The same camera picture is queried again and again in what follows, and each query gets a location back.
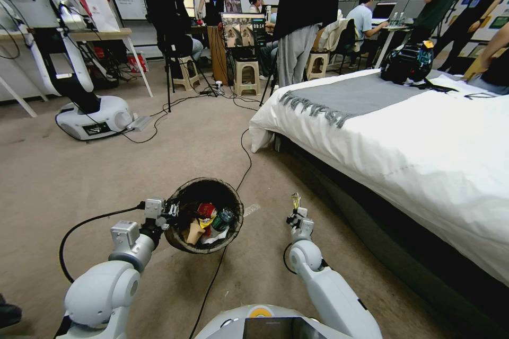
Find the green can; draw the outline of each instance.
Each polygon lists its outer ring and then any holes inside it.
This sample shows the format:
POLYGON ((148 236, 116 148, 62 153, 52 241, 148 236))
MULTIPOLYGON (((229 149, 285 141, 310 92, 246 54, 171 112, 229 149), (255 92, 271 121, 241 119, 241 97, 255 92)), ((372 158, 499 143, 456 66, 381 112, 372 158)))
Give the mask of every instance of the green can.
POLYGON ((212 227, 216 231, 222 232, 228 227, 232 220, 233 212, 228 208, 223 208, 223 210, 220 211, 216 218, 212 221, 212 227))

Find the white bedsheet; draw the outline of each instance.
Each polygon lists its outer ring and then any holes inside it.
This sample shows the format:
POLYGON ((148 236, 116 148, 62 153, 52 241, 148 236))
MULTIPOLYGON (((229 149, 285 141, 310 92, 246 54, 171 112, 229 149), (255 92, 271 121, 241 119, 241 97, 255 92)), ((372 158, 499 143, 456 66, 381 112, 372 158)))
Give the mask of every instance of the white bedsheet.
POLYGON ((271 131, 282 133, 509 286, 509 96, 471 101, 429 91, 341 129, 279 103, 288 90, 376 71, 280 88, 250 121, 252 151, 271 131))

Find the trash can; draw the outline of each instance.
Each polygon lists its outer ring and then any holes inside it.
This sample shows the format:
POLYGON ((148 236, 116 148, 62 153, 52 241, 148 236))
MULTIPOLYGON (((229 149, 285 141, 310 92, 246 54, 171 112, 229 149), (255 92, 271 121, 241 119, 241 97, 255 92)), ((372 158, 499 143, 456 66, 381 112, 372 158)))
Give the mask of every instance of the trash can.
POLYGON ((178 203, 179 216, 177 224, 168 228, 164 235, 170 245, 188 253, 208 254, 221 250, 236 238, 244 222, 244 205, 235 189, 228 183, 212 177, 199 177, 188 181, 175 191, 167 203, 168 205, 178 203), (196 245, 188 244, 182 232, 189 228, 201 203, 211 203, 217 211, 228 207, 234 213, 234 218, 224 239, 208 245, 199 241, 196 245))

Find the blanket fringe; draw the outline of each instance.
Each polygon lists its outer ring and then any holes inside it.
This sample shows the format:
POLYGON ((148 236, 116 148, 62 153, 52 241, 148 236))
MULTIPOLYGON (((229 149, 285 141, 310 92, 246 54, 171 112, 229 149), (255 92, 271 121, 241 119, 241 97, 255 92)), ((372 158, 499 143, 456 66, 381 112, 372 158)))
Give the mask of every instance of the blanket fringe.
POLYGON ((325 116, 325 119, 327 119, 327 121, 329 122, 329 125, 332 126, 333 124, 335 124, 337 128, 343 127, 343 125, 345 124, 345 121, 348 118, 354 117, 353 114, 344 113, 344 112, 337 111, 337 110, 332 110, 328 106, 325 106, 325 105, 322 105, 322 104, 313 103, 313 102, 311 102, 307 98, 296 96, 293 93, 293 91, 291 91, 291 90, 287 91, 281 97, 281 99, 279 101, 284 106, 288 106, 288 104, 289 104, 289 107, 292 110, 296 110, 297 106, 301 104, 303 106, 302 110, 301 110, 301 113, 303 113, 307 109, 311 108, 311 111, 310 111, 310 114, 309 114, 311 117, 316 117, 318 114, 322 114, 323 113, 324 116, 325 116))

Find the black pants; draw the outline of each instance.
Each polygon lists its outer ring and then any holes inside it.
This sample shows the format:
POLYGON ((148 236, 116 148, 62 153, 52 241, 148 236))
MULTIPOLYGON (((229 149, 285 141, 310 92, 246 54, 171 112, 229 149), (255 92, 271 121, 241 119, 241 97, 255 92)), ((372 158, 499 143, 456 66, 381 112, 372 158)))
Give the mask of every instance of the black pants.
POLYGON ((425 28, 423 26, 416 26, 412 32, 412 35, 410 36, 410 39, 408 42, 412 43, 419 43, 426 40, 429 40, 429 37, 431 36, 431 29, 425 28))
POLYGON ((460 15, 438 39, 435 48, 433 49, 433 53, 436 57, 447 45, 454 41, 451 52, 449 53, 442 66, 438 68, 443 72, 451 68, 454 61, 457 59, 463 48, 467 45, 473 36, 473 33, 468 33, 468 29, 475 22, 475 20, 461 16, 462 15, 460 15))
POLYGON ((373 64, 373 60, 375 59, 376 52, 378 51, 378 47, 380 43, 378 40, 369 40, 365 39, 361 45, 361 50, 359 52, 353 52, 350 54, 350 65, 355 65, 357 62, 357 57, 361 54, 368 53, 366 67, 369 67, 373 64))

